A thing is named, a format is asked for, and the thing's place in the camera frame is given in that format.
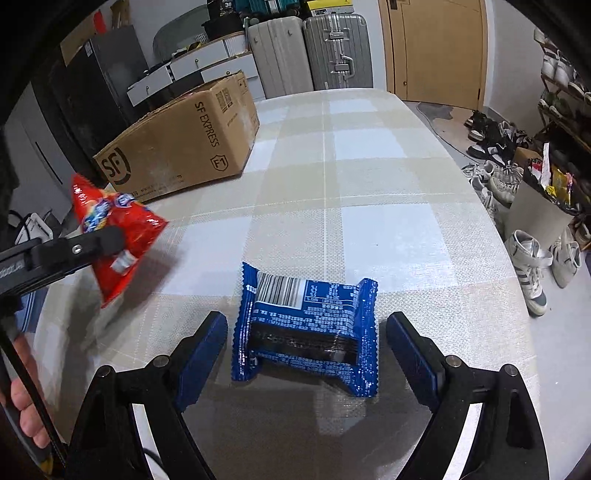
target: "wooden door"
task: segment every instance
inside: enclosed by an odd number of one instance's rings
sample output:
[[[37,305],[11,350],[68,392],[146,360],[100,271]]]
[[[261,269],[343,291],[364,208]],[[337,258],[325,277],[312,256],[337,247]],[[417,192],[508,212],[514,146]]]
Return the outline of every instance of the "wooden door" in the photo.
[[[386,6],[395,93],[405,100],[477,109],[486,61],[480,0],[388,0]]]

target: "trash can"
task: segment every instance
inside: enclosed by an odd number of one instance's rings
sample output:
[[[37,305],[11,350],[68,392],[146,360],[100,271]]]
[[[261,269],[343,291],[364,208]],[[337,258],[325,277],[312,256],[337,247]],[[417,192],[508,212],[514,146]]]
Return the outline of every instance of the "trash can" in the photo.
[[[509,238],[515,230],[523,230],[534,237],[542,248],[549,249],[577,213],[565,212],[549,200],[547,194],[532,188],[525,181],[527,173],[509,209],[505,238]]]

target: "red snack bag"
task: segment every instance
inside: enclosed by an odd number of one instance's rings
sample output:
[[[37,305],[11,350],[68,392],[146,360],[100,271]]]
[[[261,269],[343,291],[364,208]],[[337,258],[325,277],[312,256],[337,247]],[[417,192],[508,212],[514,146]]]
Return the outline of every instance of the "red snack bag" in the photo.
[[[107,193],[79,174],[74,175],[72,180],[72,192],[74,211],[82,225],[82,233],[106,225],[117,225],[125,235],[125,250],[92,264],[103,294],[102,306],[105,307],[125,290],[139,260],[168,222],[153,214],[131,195]]]

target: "black refrigerator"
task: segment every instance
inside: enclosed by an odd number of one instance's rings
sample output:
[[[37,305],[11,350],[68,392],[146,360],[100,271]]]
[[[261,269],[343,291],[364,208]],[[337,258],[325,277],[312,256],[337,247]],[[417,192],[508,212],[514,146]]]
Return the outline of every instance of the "black refrigerator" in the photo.
[[[60,117],[90,161],[148,112],[134,108],[127,97],[147,69],[132,25],[95,35],[67,66],[61,62],[48,69],[47,86]]]

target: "suitcase handle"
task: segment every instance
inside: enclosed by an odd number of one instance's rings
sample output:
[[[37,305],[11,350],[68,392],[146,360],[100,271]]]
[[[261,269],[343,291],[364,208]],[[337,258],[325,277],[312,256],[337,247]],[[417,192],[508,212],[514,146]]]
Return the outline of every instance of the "suitcase handle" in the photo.
[[[355,76],[355,62],[351,57],[348,57],[347,55],[341,55],[341,58],[349,64],[349,71],[351,72],[348,75],[346,75],[345,78],[353,78]]]

